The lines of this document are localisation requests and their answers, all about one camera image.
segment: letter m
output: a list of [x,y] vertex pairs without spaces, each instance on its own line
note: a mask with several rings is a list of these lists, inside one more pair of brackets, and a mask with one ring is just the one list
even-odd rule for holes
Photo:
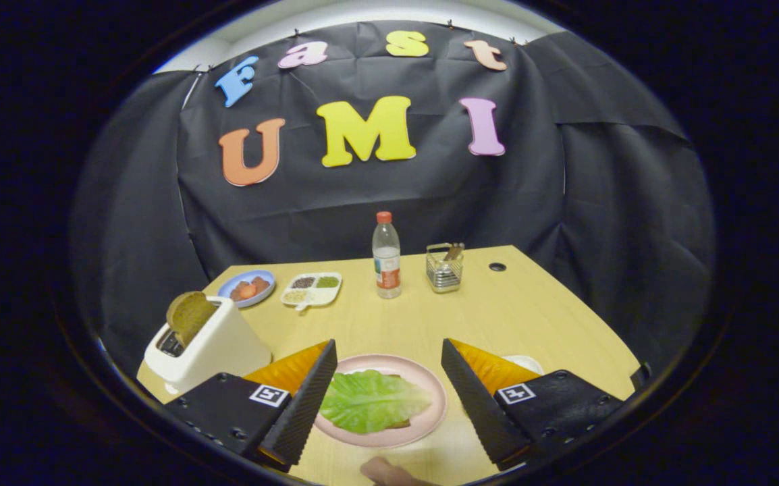
[[353,156],[344,147],[347,140],[359,160],[371,157],[378,136],[381,142],[375,155],[380,160],[407,160],[417,154],[408,140],[407,111],[410,99],[384,96],[378,99],[368,121],[362,119],[347,101],[327,103],[318,115],[327,122],[327,154],[321,160],[326,167],[347,165]]

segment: bread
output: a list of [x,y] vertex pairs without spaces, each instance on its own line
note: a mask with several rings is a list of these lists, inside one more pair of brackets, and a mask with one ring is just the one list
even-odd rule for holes
[[180,294],[167,307],[167,325],[173,329],[173,335],[185,348],[215,314],[216,308],[212,302],[207,301],[204,292]]

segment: pink letter i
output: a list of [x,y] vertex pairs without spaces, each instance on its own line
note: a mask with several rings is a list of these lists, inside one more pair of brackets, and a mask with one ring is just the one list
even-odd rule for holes
[[497,107],[491,99],[462,98],[458,101],[467,108],[467,115],[471,119],[473,130],[473,142],[467,146],[468,150],[476,156],[500,156],[506,149],[498,142],[498,133],[495,130],[495,120],[491,112]]

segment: bottle label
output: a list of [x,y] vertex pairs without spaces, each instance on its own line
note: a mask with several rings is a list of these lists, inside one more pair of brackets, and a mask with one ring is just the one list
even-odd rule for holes
[[388,259],[375,258],[375,274],[377,276],[377,286],[381,289],[395,289],[401,284],[399,279],[399,267],[401,267],[401,257],[390,257]]

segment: water bottle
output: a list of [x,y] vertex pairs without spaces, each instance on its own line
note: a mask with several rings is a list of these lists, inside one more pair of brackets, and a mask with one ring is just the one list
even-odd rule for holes
[[377,227],[371,237],[371,252],[375,257],[377,295],[382,298],[396,298],[402,293],[399,270],[402,260],[402,246],[398,233],[392,225],[392,213],[377,213]]

